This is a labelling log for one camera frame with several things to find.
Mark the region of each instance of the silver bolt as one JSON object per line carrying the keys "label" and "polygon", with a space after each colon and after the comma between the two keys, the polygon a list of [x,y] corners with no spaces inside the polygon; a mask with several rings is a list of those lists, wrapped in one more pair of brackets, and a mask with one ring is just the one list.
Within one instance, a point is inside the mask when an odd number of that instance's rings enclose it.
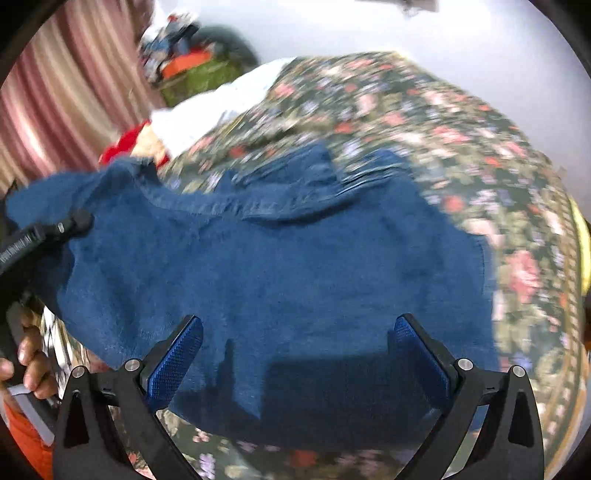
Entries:
{"label": "silver bolt", "polygon": [[136,360],[135,358],[133,360],[127,360],[127,362],[125,363],[125,369],[128,372],[135,372],[138,368],[139,360]]}
{"label": "silver bolt", "polygon": [[72,376],[74,378],[80,378],[82,375],[84,375],[84,367],[80,366],[72,370]]}
{"label": "silver bolt", "polygon": [[513,373],[516,377],[521,378],[525,376],[525,370],[523,370],[523,367],[520,367],[519,365],[513,367]]}
{"label": "silver bolt", "polygon": [[466,372],[472,370],[472,368],[474,367],[474,364],[472,362],[470,362],[467,358],[460,358],[457,361],[457,366],[459,366],[462,370],[465,370]]}

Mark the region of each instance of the white wall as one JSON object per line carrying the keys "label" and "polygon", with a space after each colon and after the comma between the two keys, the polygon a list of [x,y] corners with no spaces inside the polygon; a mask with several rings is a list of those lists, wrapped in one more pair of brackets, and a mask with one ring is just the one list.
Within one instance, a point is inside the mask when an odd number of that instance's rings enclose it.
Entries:
{"label": "white wall", "polygon": [[235,27],[262,61],[398,50],[511,118],[567,170],[591,218],[591,79],[554,25],[528,0],[440,0],[405,18],[394,5],[353,0],[159,0]]}

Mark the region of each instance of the curtain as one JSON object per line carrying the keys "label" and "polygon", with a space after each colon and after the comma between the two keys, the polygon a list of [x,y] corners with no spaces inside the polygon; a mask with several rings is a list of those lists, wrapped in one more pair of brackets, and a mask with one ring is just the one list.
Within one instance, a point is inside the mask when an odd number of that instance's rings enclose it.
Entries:
{"label": "curtain", "polygon": [[153,0],[69,0],[0,89],[0,189],[58,171],[92,171],[101,152],[162,108],[138,42]]}

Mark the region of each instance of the orange sleeve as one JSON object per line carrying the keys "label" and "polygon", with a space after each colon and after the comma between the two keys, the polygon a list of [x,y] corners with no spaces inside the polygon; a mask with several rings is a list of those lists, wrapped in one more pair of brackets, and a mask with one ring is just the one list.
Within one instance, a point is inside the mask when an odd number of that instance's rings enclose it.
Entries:
{"label": "orange sleeve", "polygon": [[10,433],[29,463],[43,478],[53,480],[53,451],[43,443],[39,434],[22,414],[11,410],[5,403]]}

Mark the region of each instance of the blue gripper pad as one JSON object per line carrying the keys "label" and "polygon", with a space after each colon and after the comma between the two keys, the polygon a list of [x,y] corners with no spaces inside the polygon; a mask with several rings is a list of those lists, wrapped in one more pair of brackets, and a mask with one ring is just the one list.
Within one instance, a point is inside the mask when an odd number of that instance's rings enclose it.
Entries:
{"label": "blue gripper pad", "polygon": [[[170,347],[167,352],[163,352],[162,360],[154,367],[153,373],[144,385],[145,400],[153,413],[168,407],[195,360],[203,343],[203,323],[197,317],[191,317],[180,333],[176,333],[173,333],[167,341],[160,342],[161,344],[170,343]],[[157,344],[154,350],[163,346]]]}
{"label": "blue gripper pad", "polygon": [[393,340],[396,349],[408,359],[408,366],[416,376],[428,402],[434,408],[446,411],[451,405],[453,395],[450,378],[403,316],[396,319]]}

